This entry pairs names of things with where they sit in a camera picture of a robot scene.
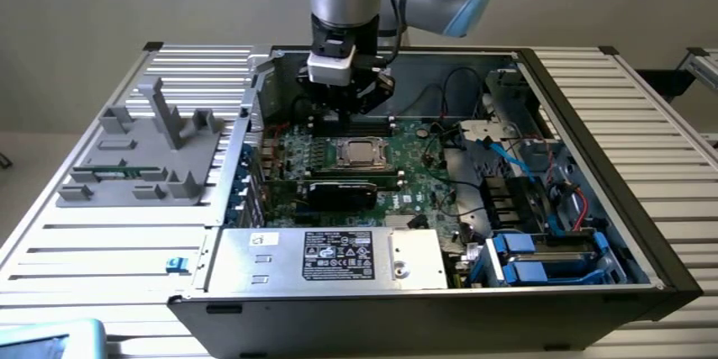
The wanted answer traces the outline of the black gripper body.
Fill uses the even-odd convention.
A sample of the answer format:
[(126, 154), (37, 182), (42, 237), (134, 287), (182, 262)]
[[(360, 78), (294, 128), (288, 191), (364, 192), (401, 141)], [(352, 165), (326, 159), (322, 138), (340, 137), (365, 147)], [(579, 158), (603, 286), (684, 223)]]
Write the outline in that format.
[(296, 82), (313, 103), (346, 122), (393, 95), (389, 61), (377, 55), (378, 17), (354, 27), (333, 27), (312, 17), (313, 42)]

